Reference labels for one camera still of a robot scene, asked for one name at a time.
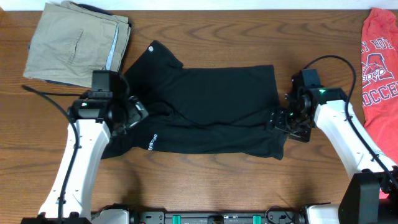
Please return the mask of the black polo shirt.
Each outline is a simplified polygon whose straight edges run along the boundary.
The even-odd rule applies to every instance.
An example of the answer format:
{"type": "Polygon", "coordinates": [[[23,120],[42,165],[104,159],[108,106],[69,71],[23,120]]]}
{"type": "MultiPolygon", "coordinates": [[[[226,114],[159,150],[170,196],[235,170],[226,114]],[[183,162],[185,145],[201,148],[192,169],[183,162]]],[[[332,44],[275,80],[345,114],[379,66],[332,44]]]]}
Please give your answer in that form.
{"type": "Polygon", "coordinates": [[[148,117],[113,137],[105,159],[134,147],[283,158],[287,136],[271,126],[280,109],[272,65],[185,68],[166,46],[153,41],[125,76],[148,117]]]}

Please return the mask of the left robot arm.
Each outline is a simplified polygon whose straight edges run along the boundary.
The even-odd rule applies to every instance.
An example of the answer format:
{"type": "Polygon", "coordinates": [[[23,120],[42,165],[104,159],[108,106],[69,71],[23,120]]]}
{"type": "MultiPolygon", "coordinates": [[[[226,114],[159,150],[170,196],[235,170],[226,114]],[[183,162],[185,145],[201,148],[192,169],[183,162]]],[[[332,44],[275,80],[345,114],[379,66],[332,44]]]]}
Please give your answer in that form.
{"type": "Polygon", "coordinates": [[[132,214],[111,205],[96,217],[91,199],[103,152],[114,134],[125,133],[148,115],[136,96],[90,93],[73,102],[65,152],[49,195],[36,217],[22,223],[130,223],[132,214]]]}

